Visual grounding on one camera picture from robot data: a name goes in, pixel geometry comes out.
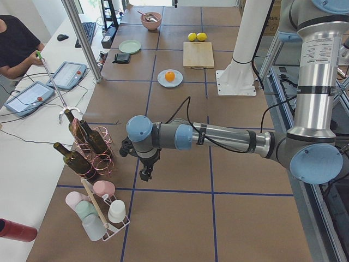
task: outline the green plate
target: green plate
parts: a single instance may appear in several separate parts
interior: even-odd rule
[[[122,53],[137,53],[141,49],[141,43],[137,40],[127,40],[119,45],[119,50]]]

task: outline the green glass bottle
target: green glass bottle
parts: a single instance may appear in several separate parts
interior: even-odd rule
[[[69,131],[74,136],[72,123],[73,123],[73,120],[75,119],[75,117],[69,109],[65,109],[64,114],[66,115],[66,117],[69,120],[69,125],[68,125]],[[86,134],[83,131],[82,127],[80,126],[80,122],[78,121],[77,127],[76,127],[76,132],[75,132],[76,142],[79,144],[79,146],[80,146],[82,152],[85,154],[85,156],[87,156],[88,154],[90,154],[91,149],[86,144],[85,135]]]
[[[69,151],[61,143],[56,142],[53,147],[63,155],[65,164],[73,169],[79,176],[95,181],[99,173],[92,167],[91,163],[86,160],[79,152]]]
[[[112,157],[111,150],[109,149],[99,132],[92,130],[85,120],[81,120],[80,125],[86,132],[85,139],[90,145],[93,152],[95,152],[96,154],[106,154],[109,157]],[[107,158],[107,156],[100,156],[100,158],[105,159]]]

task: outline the yellow lemon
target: yellow lemon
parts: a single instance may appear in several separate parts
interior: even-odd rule
[[[196,39],[196,33],[190,33],[188,34],[188,40],[193,42]]]
[[[205,41],[207,39],[207,35],[205,33],[199,33],[196,35],[197,40]]]

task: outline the white desk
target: white desk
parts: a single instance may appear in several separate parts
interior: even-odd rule
[[[89,21],[81,16],[82,22]],[[67,34],[69,38],[62,42],[57,41],[59,34]],[[101,45],[102,33],[99,27],[93,38],[92,50],[97,58],[99,52],[108,52]],[[67,18],[42,51],[51,72],[64,62],[71,61],[84,63],[88,66],[81,48],[74,48],[76,35]],[[45,72],[43,67],[31,66],[28,74]],[[87,89],[84,98],[79,102],[85,89],[77,86],[63,95],[69,106],[76,106],[84,112],[94,90],[95,81],[89,72],[80,82]],[[46,83],[47,75],[32,76],[34,81]],[[29,78],[22,80],[17,90],[23,90],[32,81]],[[51,102],[62,105],[59,98]],[[63,123],[58,123],[58,115],[62,110],[59,106],[44,105],[32,115],[22,120],[3,124],[2,130],[20,136],[25,140],[61,142],[71,145],[73,137],[68,131],[68,120],[63,116]],[[0,109],[0,115],[10,113],[5,107]],[[0,122],[18,119],[15,115],[1,116]],[[21,224],[40,228],[46,209],[55,190],[58,178],[64,167],[62,155],[52,145],[23,142],[18,138],[0,132],[0,217]],[[23,262],[26,260],[34,241],[30,243],[0,238],[0,260]]]

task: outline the reacher grabber tool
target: reacher grabber tool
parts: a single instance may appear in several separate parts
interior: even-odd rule
[[[54,86],[54,88],[55,88],[55,90],[56,90],[60,100],[62,101],[62,104],[63,104],[63,110],[59,113],[59,116],[58,116],[59,123],[60,124],[62,123],[62,116],[64,114],[64,110],[65,109],[69,109],[70,111],[76,110],[76,111],[78,111],[80,113],[80,115],[82,115],[82,112],[80,111],[79,108],[75,108],[75,107],[67,105],[67,103],[63,99],[63,96],[62,96],[61,92],[59,91],[58,87],[56,86],[56,83],[55,83],[55,81],[54,81],[54,79],[53,79],[53,77],[52,77],[52,75],[51,75],[51,73],[50,73],[50,71],[49,71],[49,69],[47,67],[45,59],[41,56],[40,51],[37,51],[37,55],[40,58],[40,60],[42,61],[43,65],[44,65],[44,68],[45,68],[47,74],[49,75],[49,78],[50,78],[50,80],[51,80],[51,82],[52,82],[52,84],[53,84],[53,86]]]

